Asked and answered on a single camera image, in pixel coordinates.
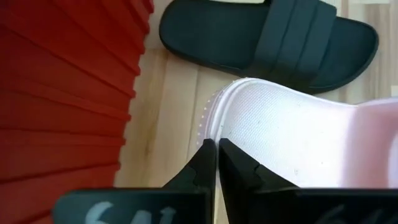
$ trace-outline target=footwear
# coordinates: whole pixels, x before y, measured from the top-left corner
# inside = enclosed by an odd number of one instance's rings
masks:
[[[310,94],[354,80],[379,43],[371,26],[336,17],[336,8],[319,0],[175,0],[159,35],[167,49],[191,62]]]
[[[398,188],[398,98],[348,105],[243,78],[213,95],[198,136],[299,187]]]

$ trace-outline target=floor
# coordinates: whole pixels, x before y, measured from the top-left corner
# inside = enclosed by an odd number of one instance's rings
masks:
[[[170,180],[196,151],[198,120],[207,99],[237,79],[185,62],[164,49],[158,27],[170,1],[154,0],[147,50],[140,61],[142,73],[135,84],[137,98],[131,101],[132,120],[126,126],[127,142],[121,150],[121,170],[115,180],[118,187],[160,187]],[[318,96],[347,103],[398,96],[398,0],[326,2],[338,8],[339,16],[374,26],[379,32],[380,45],[376,58],[359,78],[339,90]],[[228,222],[219,189],[215,221]]]

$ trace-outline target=red curtain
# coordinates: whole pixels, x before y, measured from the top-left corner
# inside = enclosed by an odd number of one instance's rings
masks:
[[[0,1],[0,217],[52,223],[65,192],[111,187],[151,0]]]

